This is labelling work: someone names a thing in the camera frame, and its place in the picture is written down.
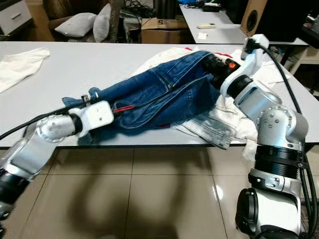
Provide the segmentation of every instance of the white drawer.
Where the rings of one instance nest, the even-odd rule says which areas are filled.
[[[0,28],[9,34],[32,18],[24,0],[0,11]]]

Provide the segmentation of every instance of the orange light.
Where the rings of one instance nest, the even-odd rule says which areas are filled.
[[[236,66],[236,64],[235,64],[235,63],[229,63],[229,65],[228,65],[228,66],[229,66],[229,68],[231,68],[231,69],[232,69],[232,68],[234,68],[234,67]]]

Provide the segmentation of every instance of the red strap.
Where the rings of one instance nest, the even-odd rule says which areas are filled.
[[[231,55],[228,55],[228,54],[226,54],[226,53],[214,52],[214,54],[221,55],[221,56],[227,56],[227,57],[232,58]]]
[[[114,109],[114,110],[112,110],[112,112],[116,114],[116,113],[120,113],[120,112],[131,110],[131,109],[134,109],[134,108],[135,108],[135,106],[125,106],[125,107]]]

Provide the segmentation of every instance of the white desk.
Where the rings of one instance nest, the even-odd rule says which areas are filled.
[[[180,6],[190,32],[196,43],[200,44],[243,44],[247,37],[240,29],[240,24],[233,24],[225,11],[221,12],[203,12],[201,9],[185,8]],[[215,23],[216,28],[199,29],[200,23]],[[198,39],[199,32],[206,32],[207,38]],[[271,42],[272,45],[308,45],[297,38],[294,42]]]
[[[80,98],[91,87],[104,89],[128,78],[139,66],[155,54],[176,45],[107,44],[66,42],[0,42],[1,54],[15,54],[37,47],[47,47],[51,56],[40,70],[5,92],[0,93],[0,134],[24,123],[35,116],[63,107],[61,98]],[[198,45],[187,45],[194,48]],[[232,53],[240,45],[200,45],[199,48],[213,52]],[[319,142],[319,103],[294,78],[290,79],[301,109],[310,125],[306,142]],[[284,105],[293,108],[284,83],[274,91],[282,97]],[[0,147],[12,146],[20,139],[18,131],[0,141]],[[172,128],[143,131],[101,130],[96,135],[99,146],[145,146],[145,145],[208,145],[204,140]],[[90,146],[69,137],[59,146]]]

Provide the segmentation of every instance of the cable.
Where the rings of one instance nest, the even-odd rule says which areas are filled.
[[[263,231],[262,233],[259,233],[255,239],[261,239],[262,236],[264,236],[266,233],[269,233],[270,231]]]
[[[306,185],[306,179],[305,179],[305,172],[303,168],[299,169],[299,173],[300,173],[300,179],[302,182],[302,187],[303,187],[303,192],[304,192],[304,197],[305,197],[305,204],[306,204],[306,208],[307,208],[307,214],[308,217],[311,217],[312,214],[312,210],[310,207],[310,199],[309,199],[309,194],[308,194],[308,188]]]
[[[129,11],[135,16],[142,18],[152,18],[155,16],[152,8],[141,4],[138,0],[125,0],[125,5],[122,9]]]
[[[305,160],[308,162],[308,157],[305,154]],[[318,205],[317,205],[317,194],[316,194],[316,188],[315,188],[315,183],[313,179],[312,172],[310,170],[310,167],[307,168],[307,175],[308,175],[308,181],[310,185],[310,192],[311,192],[311,198],[312,198],[312,205],[313,205],[313,210],[312,210],[312,215],[311,215],[311,221],[309,220],[309,232],[308,232],[308,238],[311,239],[316,231],[317,227],[317,222],[318,222]]]
[[[4,139],[5,137],[7,137],[8,135],[18,131],[19,129],[22,129],[32,123],[35,123],[37,121],[39,121],[40,119],[43,119],[45,117],[48,117],[48,116],[51,116],[51,115],[60,115],[60,114],[64,114],[66,113],[68,110],[72,109],[72,108],[76,108],[76,107],[79,107],[79,106],[83,106],[84,103],[80,103],[80,104],[76,104],[76,105],[73,105],[73,106],[70,106],[70,107],[64,107],[64,108],[61,108],[61,109],[58,109],[58,110],[55,110],[55,111],[51,111],[49,113],[46,113],[46,114],[42,114],[42,115],[39,115],[31,120],[29,120],[28,122],[26,123],[23,123],[11,130],[9,130],[8,132],[5,132],[4,134],[0,135],[0,140]]]
[[[297,99],[296,99],[296,97],[295,97],[295,95],[294,95],[294,93],[293,93],[293,90],[292,90],[291,87],[290,87],[290,84],[289,84],[289,82],[288,82],[288,80],[287,80],[287,77],[286,77],[286,75],[285,75],[283,69],[281,68],[279,62],[278,62],[277,59],[274,57],[274,55],[270,52],[270,50],[268,50],[266,47],[264,47],[264,46],[262,46],[262,45],[260,45],[260,44],[258,44],[258,47],[261,48],[261,49],[263,49],[263,50],[270,56],[270,58],[274,61],[276,67],[278,68],[278,70],[279,70],[281,76],[282,76],[283,79],[284,79],[285,85],[286,85],[286,87],[287,87],[287,90],[288,90],[288,92],[289,92],[290,97],[291,97],[292,100],[293,100],[293,103],[294,103],[294,105],[295,105],[295,108],[296,108],[297,112],[302,115],[302,112],[301,112],[301,109],[300,109],[299,104],[298,104],[298,102],[297,102]]]
[[[151,20],[151,18],[150,18],[150,19],[148,19],[146,22],[144,22],[144,24],[143,24],[143,25],[141,25],[141,27],[142,27],[142,26],[144,26],[146,23],[148,23],[148,22],[149,22],[149,20]]]

